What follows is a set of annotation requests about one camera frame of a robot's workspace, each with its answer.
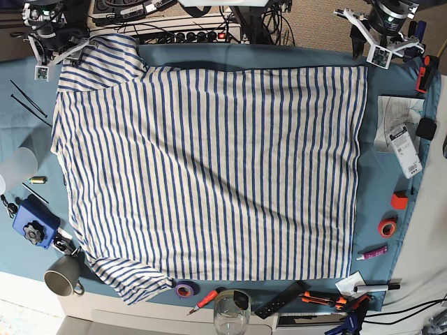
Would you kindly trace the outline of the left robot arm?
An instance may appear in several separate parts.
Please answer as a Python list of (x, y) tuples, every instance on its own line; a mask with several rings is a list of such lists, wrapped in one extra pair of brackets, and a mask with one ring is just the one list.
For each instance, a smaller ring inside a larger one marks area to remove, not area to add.
[(413, 19), (419, 7), (411, 1), (369, 1), (369, 13), (349, 8), (337, 9), (334, 14), (351, 24), (352, 59), (363, 55), (369, 45), (367, 63), (387, 69), (394, 58), (404, 62), (425, 53), (422, 43), (426, 23), (411, 21), (408, 34), (402, 33), (407, 19)]

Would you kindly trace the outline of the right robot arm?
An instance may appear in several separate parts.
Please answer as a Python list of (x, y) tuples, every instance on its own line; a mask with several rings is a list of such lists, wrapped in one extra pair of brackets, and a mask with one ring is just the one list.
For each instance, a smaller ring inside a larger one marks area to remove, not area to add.
[(89, 37), (89, 6), (89, 1), (27, 1), (22, 19), (29, 31), (17, 37), (29, 42), (39, 65), (47, 66)]

